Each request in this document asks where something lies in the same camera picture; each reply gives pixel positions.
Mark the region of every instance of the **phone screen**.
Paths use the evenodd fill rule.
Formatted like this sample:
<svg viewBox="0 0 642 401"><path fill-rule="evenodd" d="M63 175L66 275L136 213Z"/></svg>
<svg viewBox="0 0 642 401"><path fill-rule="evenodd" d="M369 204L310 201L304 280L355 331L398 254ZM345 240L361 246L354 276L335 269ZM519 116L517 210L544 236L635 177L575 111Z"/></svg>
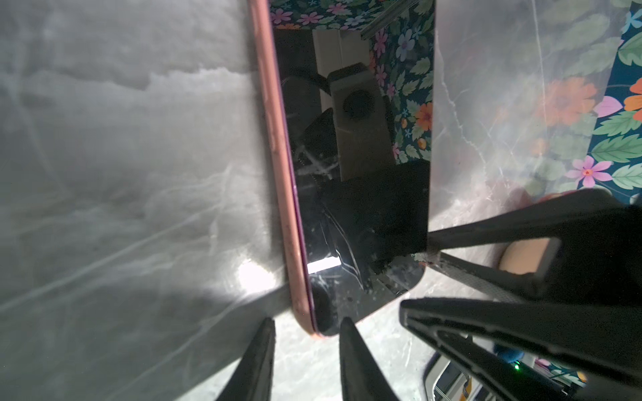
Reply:
<svg viewBox="0 0 642 401"><path fill-rule="evenodd" d="M313 319L415 286L428 231L433 1L273 0Z"/></svg>

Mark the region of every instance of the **smartphone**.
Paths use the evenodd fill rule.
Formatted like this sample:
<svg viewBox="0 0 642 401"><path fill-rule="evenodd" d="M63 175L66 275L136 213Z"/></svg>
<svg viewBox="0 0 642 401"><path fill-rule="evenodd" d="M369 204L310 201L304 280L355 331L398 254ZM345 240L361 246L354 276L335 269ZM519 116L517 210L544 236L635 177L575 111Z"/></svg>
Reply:
<svg viewBox="0 0 642 401"><path fill-rule="evenodd" d="M412 18L405 11L416 1L250 0L250 7L293 311L310 334L332 336L344 317L364 318L424 272L415 254L428 232L428 86L419 90L424 104L409 103L416 110L404 115L399 94L385 86L393 74L400 79L401 64L373 65L373 53L385 64L386 32L401 35L395 27ZM428 16L415 14L421 31ZM408 32L407 41L419 41ZM428 74L431 48L419 53L408 43L403 68ZM396 43L388 50L396 55ZM419 128L408 137L409 120Z"/></svg>

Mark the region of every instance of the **pink phone frame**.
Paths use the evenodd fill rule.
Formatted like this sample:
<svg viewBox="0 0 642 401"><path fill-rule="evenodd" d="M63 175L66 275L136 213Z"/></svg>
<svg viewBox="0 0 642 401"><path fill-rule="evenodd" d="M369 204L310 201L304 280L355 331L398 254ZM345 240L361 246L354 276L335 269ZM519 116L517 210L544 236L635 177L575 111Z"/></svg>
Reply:
<svg viewBox="0 0 642 401"><path fill-rule="evenodd" d="M313 301L308 282L305 242L297 201L297 184L288 140L288 126L281 93L281 79L277 63L269 0L250 0L254 38L259 60L261 92L265 106L268 140L272 152L274 180L281 213L281 229L285 249L292 309L299 325L308 333L317 335L313 315Z"/></svg>

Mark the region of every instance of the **pink petal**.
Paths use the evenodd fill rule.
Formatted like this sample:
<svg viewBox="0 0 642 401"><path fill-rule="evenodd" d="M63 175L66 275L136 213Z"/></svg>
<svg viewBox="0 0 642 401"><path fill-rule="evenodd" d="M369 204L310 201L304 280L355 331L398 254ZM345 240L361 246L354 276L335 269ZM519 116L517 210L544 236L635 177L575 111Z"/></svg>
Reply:
<svg viewBox="0 0 642 401"><path fill-rule="evenodd" d="M584 159L584 164L582 164L582 168L585 170L588 170L591 167L593 167L593 163L595 163L595 159L593 157L590 157L589 155L586 155L586 158Z"/></svg>
<svg viewBox="0 0 642 401"><path fill-rule="evenodd" d="M573 167L575 167L576 169L581 170L583 165L584 165L584 160L580 160L577 158L573 160Z"/></svg>
<svg viewBox="0 0 642 401"><path fill-rule="evenodd" d="M607 168L611 167L613 165L613 162L599 162L591 170L593 171L602 171L606 170Z"/></svg>
<svg viewBox="0 0 642 401"><path fill-rule="evenodd" d="M590 175L584 177L584 186L587 188L593 188L595 186L595 180Z"/></svg>
<svg viewBox="0 0 642 401"><path fill-rule="evenodd" d="M616 98L612 96L604 96L604 99L595 106L593 111L598 114L598 117L606 117L607 115L611 115L622 110L622 107L622 103L620 103Z"/></svg>
<svg viewBox="0 0 642 401"><path fill-rule="evenodd" d="M611 181L613 179L609 173L600 173L599 171L593 173L593 176L598 181Z"/></svg>
<svg viewBox="0 0 642 401"><path fill-rule="evenodd" d="M565 176L568 178L580 178L582 176L582 172L579 170L571 170L566 173Z"/></svg>

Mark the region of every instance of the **blue flower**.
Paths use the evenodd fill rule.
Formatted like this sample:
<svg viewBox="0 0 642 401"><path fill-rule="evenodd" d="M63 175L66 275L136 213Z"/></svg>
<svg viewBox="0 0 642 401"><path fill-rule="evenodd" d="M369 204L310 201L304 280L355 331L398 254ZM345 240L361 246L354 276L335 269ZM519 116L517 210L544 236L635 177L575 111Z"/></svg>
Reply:
<svg viewBox="0 0 642 401"><path fill-rule="evenodd" d="M638 10L634 15L631 15L631 12L627 12L627 23L624 24L624 27L622 27L622 33L626 33L631 25L633 25L633 28L640 28L642 26L642 22L638 21L638 18L642 17L642 8Z"/></svg>

